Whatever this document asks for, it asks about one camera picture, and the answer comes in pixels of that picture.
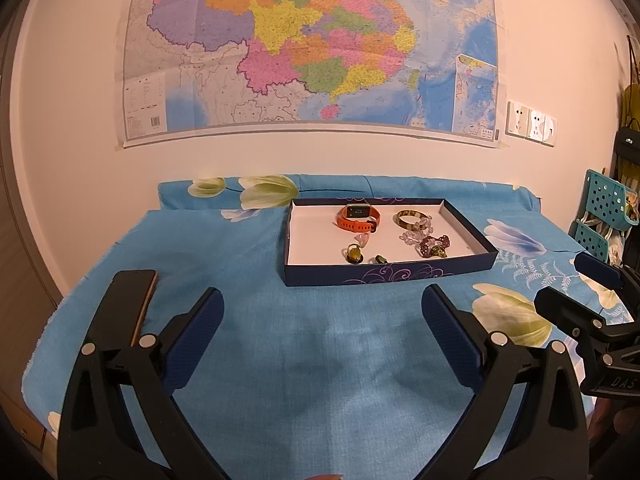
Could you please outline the smartphone with gold edge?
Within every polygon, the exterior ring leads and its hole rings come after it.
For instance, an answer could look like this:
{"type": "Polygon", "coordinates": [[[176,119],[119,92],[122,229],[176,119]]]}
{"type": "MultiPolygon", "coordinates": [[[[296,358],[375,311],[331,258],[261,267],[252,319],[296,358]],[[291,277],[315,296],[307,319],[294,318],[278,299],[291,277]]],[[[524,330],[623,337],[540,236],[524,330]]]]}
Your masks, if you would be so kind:
{"type": "Polygon", "coordinates": [[[137,315],[136,324],[134,324],[134,330],[132,331],[132,336],[130,341],[131,347],[134,347],[140,338],[142,325],[145,319],[146,312],[148,312],[149,304],[154,295],[157,280],[158,280],[158,273],[154,271],[152,278],[150,278],[149,283],[146,285],[145,293],[142,299],[142,305],[137,315]]]}

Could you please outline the blue floral bed sheet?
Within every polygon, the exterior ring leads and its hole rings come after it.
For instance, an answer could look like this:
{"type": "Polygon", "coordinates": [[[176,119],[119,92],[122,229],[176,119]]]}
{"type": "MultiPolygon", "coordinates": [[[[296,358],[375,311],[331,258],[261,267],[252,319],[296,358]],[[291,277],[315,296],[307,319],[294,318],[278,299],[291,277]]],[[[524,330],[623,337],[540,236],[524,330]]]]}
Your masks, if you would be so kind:
{"type": "Polygon", "coordinates": [[[443,198],[498,250],[485,272],[411,281],[378,271],[346,286],[290,287],[282,278],[283,197],[243,206],[246,179],[212,198],[184,181],[158,188],[160,208],[115,243],[49,318],[22,380],[40,422],[62,410],[76,356],[108,284],[120,270],[157,271],[144,329],[161,330],[209,287],[224,319],[190,382],[181,411],[235,479],[411,479],[430,460],[471,399],[454,377],[421,312],[437,282],[454,305],[517,344],[542,346],[562,333],[536,315],[551,286],[610,324],[629,313],[578,274],[579,245],[510,184],[388,177],[288,176],[299,197],[443,198]]]}

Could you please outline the black handbag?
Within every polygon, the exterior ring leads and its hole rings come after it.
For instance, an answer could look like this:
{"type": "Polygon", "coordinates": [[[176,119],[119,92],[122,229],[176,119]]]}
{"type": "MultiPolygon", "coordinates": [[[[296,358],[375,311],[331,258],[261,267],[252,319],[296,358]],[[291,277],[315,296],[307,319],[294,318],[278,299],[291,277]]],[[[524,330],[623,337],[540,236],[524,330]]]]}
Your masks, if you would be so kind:
{"type": "Polygon", "coordinates": [[[614,154],[626,162],[640,165],[640,132],[623,127],[616,132],[614,154]]]}

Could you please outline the yellow black bangle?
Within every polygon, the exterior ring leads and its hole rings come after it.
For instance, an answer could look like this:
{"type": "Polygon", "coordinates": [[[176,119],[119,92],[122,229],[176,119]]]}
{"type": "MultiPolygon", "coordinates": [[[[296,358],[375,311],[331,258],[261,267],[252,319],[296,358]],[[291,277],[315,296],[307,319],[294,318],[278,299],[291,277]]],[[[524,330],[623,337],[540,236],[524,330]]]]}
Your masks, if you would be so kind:
{"type": "Polygon", "coordinates": [[[401,229],[411,232],[429,231],[432,228],[432,217],[413,209],[396,212],[393,220],[401,229]]]}

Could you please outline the mustard yellow coat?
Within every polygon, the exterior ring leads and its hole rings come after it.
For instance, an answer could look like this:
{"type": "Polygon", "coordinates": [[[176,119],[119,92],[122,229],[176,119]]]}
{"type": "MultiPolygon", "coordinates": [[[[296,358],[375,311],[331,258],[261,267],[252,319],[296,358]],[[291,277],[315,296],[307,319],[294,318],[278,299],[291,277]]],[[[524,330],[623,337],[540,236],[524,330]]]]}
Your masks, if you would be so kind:
{"type": "Polygon", "coordinates": [[[620,128],[640,130],[640,94],[636,82],[630,84],[620,98],[620,128]]]}

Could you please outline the teal perforated storage rack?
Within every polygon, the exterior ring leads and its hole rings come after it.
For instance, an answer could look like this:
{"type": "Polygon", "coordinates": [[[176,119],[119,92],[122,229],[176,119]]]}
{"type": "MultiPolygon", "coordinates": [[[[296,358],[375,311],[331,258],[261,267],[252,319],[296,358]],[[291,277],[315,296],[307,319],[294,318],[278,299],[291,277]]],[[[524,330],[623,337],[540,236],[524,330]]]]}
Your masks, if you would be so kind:
{"type": "Polygon", "coordinates": [[[639,194],[596,170],[586,171],[582,202],[570,234],[594,258],[620,266],[626,240],[639,224],[639,194]]]}

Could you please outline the white wall socket panel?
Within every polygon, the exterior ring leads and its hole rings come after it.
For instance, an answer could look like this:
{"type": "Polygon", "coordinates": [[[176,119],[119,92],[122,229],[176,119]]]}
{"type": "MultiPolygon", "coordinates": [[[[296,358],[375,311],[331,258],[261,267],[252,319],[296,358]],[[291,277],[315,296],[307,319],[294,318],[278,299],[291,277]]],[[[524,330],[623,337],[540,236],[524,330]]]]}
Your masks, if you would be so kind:
{"type": "Polygon", "coordinates": [[[537,142],[552,148],[556,143],[558,121],[540,110],[510,101],[506,108],[506,134],[537,142]]]}

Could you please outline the pink translucent hair clip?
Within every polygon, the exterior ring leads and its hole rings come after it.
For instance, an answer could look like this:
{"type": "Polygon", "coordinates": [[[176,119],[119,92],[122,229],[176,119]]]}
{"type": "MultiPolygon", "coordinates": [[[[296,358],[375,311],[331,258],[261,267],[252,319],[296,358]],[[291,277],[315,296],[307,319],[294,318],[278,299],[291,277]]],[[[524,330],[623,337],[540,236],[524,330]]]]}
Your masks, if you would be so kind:
{"type": "Polygon", "coordinates": [[[369,233],[359,233],[354,237],[354,240],[355,240],[356,244],[360,248],[365,248],[367,246],[367,244],[369,243],[370,234],[369,233]]]}

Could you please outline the colourful wall map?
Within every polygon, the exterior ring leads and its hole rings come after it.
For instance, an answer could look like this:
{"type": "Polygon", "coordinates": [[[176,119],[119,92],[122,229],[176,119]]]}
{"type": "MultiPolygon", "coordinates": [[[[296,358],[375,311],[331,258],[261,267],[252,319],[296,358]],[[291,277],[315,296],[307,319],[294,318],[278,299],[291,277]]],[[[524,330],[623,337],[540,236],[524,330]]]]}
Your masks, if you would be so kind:
{"type": "Polygon", "coordinates": [[[119,142],[343,130],[495,146],[499,34],[495,0],[127,0],[119,142]]]}

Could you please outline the dark blue shallow box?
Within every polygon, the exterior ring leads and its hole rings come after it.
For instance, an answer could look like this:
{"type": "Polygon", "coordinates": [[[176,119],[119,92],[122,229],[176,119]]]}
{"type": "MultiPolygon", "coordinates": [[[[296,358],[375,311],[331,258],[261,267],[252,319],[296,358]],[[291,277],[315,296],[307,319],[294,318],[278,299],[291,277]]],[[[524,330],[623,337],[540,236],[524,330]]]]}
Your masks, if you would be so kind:
{"type": "Polygon", "coordinates": [[[282,278],[288,286],[369,285],[474,273],[491,269],[498,249],[444,198],[299,198],[288,208],[282,278]],[[378,230],[360,248],[336,215],[347,204],[370,204],[381,215],[378,230]],[[432,217],[429,231],[401,229],[404,209],[432,217]],[[434,246],[447,258],[431,255],[434,246]]]}

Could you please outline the green gold chain pendant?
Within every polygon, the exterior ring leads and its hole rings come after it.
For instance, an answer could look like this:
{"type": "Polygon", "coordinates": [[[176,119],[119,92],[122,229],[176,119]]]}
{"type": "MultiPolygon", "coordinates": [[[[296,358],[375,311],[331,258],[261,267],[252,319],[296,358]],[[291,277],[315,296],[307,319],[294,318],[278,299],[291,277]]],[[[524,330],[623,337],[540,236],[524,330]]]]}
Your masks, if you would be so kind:
{"type": "Polygon", "coordinates": [[[447,258],[446,249],[442,246],[434,246],[431,249],[431,255],[439,258],[447,258]]]}

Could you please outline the orange smartwatch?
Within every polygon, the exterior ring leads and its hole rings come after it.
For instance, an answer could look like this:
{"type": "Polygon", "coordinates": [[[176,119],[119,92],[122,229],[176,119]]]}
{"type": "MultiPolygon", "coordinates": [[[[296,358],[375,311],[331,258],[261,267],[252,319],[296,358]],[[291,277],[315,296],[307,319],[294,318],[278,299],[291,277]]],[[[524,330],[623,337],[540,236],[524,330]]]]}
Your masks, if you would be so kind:
{"type": "Polygon", "coordinates": [[[380,213],[370,204],[347,204],[336,215],[336,225],[356,234],[373,234],[381,222],[380,213]]]}

